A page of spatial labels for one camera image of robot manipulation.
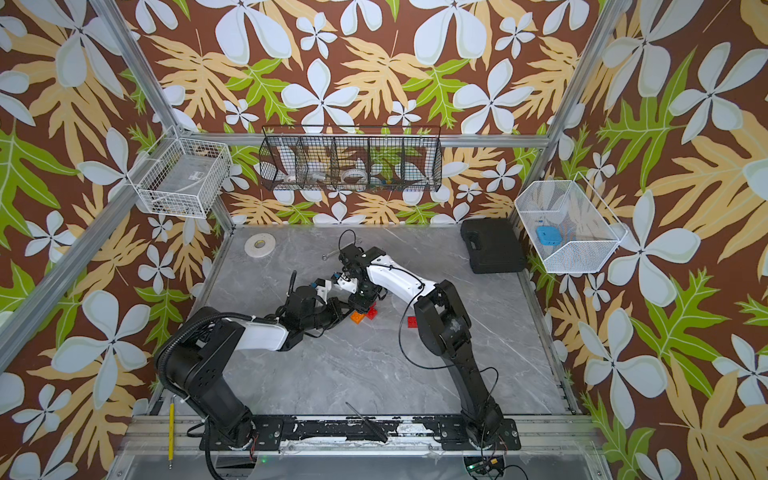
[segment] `tape roll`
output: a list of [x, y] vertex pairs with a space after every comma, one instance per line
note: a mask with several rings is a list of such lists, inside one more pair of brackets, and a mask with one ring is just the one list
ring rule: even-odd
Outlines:
[[266, 257], [275, 250], [275, 237], [268, 233], [257, 233], [245, 241], [245, 253], [252, 258]]

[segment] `flower wallpaper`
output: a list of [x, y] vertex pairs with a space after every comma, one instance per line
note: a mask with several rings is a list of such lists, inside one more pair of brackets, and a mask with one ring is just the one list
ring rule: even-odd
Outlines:
[[[0, 48], [2, 330], [161, 130], [86, 0], [0, 0]], [[0, 373], [0, 478], [105, 476], [220, 235], [214, 220], [125, 217]]]
[[[546, 134], [603, 2], [118, 2], [191, 131], [281, 125]], [[237, 223], [455, 223], [502, 217], [538, 151], [447, 149], [439, 191], [268, 191], [258, 146], [233, 147]], [[382, 152], [379, 165], [399, 162]], [[291, 175], [291, 172], [279, 172]]]
[[190, 130], [417, 124], [465, 134], [536, 134], [602, 4], [119, 2]]
[[583, 174], [630, 230], [594, 275], [529, 257], [614, 478], [768, 475], [766, 20], [634, 2], [545, 174]]

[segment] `orange toy block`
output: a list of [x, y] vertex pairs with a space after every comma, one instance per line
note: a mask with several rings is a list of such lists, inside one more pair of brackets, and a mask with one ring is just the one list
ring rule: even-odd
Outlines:
[[360, 322], [362, 322], [362, 319], [366, 318], [366, 316], [360, 312], [354, 312], [350, 318], [354, 323], [357, 323], [359, 325]]

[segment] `blue object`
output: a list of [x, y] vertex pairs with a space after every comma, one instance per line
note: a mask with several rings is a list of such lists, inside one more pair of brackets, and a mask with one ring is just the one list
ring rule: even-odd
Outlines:
[[555, 247], [563, 243], [563, 237], [560, 235], [560, 231], [555, 227], [536, 227], [536, 236], [542, 245]]

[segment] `gray marble surface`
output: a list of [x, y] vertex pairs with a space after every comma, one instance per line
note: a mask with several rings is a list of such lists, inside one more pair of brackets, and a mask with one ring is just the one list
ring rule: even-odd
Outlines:
[[[296, 285], [330, 278], [340, 270], [336, 249], [343, 228], [245, 227], [236, 230], [208, 305], [219, 311], [266, 315], [286, 298], [292, 270]], [[566, 413], [544, 347], [516, 274], [475, 275], [457, 227], [357, 227], [361, 247], [379, 247], [414, 273], [458, 290], [472, 318], [472, 344], [480, 368], [500, 372], [493, 396], [506, 414]], [[271, 233], [276, 249], [254, 259], [244, 252], [256, 233]], [[350, 233], [345, 243], [350, 242]], [[346, 298], [342, 290], [333, 291]], [[346, 414], [349, 402], [365, 414], [455, 413], [460, 402], [447, 370], [424, 370], [402, 356], [397, 331], [406, 301], [388, 295], [379, 315], [359, 325], [346, 319], [319, 339], [307, 338], [289, 352], [235, 352], [224, 376], [255, 413]], [[402, 342], [415, 362], [440, 366], [416, 329], [404, 326]], [[490, 387], [495, 375], [484, 373]]]

